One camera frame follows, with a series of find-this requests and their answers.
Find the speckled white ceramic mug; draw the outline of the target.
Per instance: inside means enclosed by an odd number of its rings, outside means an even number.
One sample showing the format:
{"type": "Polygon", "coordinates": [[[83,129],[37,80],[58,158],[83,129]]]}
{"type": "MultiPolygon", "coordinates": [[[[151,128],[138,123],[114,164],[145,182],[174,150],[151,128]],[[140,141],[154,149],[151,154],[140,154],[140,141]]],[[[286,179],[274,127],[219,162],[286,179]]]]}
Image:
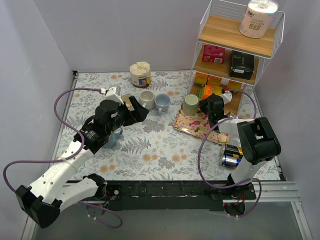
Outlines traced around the speckled white ceramic mug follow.
{"type": "Polygon", "coordinates": [[[151,110],[155,107],[155,95],[149,91],[143,91],[139,96],[139,103],[146,109],[151,110]]]}

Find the blue ceramic mug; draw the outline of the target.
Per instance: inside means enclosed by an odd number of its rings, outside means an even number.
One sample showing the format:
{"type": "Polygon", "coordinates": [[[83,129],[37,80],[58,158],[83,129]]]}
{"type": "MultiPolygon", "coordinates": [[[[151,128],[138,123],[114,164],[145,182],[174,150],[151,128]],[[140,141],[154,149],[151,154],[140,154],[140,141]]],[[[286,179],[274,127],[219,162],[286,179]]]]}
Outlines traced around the blue ceramic mug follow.
{"type": "Polygon", "coordinates": [[[107,143],[105,143],[103,147],[106,149],[114,148],[122,134],[123,127],[121,126],[112,132],[112,134],[108,137],[107,143]]]}

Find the green ceramic mug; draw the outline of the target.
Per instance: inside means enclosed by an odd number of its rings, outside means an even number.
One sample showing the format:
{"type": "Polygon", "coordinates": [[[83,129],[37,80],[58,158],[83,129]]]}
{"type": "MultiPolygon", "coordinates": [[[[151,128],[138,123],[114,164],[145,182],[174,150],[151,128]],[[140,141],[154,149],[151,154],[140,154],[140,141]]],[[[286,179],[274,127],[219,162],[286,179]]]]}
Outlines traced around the green ceramic mug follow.
{"type": "Polygon", "coordinates": [[[182,111],[187,116],[193,116],[198,112],[199,98],[194,94],[188,94],[182,103],[182,111]]]}

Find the grey ceramic mug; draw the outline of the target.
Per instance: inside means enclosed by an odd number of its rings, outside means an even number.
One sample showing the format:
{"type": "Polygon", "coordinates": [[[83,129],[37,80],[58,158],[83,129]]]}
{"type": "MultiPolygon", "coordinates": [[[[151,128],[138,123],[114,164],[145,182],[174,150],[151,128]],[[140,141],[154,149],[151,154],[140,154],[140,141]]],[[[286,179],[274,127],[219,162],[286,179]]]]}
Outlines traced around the grey ceramic mug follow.
{"type": "Polygon", "coordinates": [[[158,114],[164,115],[169,110],[171,99],[167,94],[161,93],[154,98],[154,103],[158,110],[158,114]]]}

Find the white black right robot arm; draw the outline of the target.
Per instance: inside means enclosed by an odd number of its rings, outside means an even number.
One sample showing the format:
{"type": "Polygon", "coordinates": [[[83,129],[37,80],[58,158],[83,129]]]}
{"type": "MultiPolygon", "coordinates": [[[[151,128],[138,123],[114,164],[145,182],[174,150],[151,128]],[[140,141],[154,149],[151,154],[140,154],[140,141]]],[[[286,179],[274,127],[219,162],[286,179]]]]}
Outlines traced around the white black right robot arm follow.
{"type": "Polygon", "coordinates": [[[225,101],[221,95],[212,94],[199,101],[199,109],[208,116],[210,130],[200,144],[197,168],[201,179],[211,188],[226,191],[232,199],[237,199],[250,189],[257,171],[268,161],[281,153],[281,144],[266,117],[240,119],[224,114],[225,101]],[[226,185],[209,183],[201,171],[201,152],[211,132],[239,137],[243,157],[236,169],[228,175],[226,185]]]}

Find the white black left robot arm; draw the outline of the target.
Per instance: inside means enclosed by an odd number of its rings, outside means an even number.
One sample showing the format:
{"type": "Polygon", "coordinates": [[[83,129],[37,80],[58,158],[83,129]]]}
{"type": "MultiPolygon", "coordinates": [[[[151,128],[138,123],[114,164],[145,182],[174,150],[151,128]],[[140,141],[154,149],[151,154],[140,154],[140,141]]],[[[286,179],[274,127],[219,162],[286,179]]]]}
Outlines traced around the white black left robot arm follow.
{"type": "Polygon", "coordinates": [[[29,186],[21,185],[16,191],[20,208],[39,227],[47,228],[64,209],[86,198],[101,200],[107,193],[106,180],[93,173],[69,187],[64,187],[69,178],[86,161],[91,159],[120,127],[143,122],[149,110],[140,105],[134,96],[129,100],[133,110],[125,103],[111,99],[103,100],[74,136],[68,148],[42,176],[29,186]]]}

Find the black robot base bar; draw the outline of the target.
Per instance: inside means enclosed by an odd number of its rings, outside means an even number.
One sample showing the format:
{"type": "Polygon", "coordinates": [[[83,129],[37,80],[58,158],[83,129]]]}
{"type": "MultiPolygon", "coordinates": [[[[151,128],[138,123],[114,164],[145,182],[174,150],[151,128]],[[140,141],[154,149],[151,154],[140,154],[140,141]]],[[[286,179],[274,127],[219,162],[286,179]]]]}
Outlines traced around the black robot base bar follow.
{"type": "Polygon", "coordinates": [[[124,210],[210,210],[224,211],[223,201],[255,200],[253,185],[216,189],[203,181],[142,180],[108,181],[105,194],[112,211],[124,210]]]}

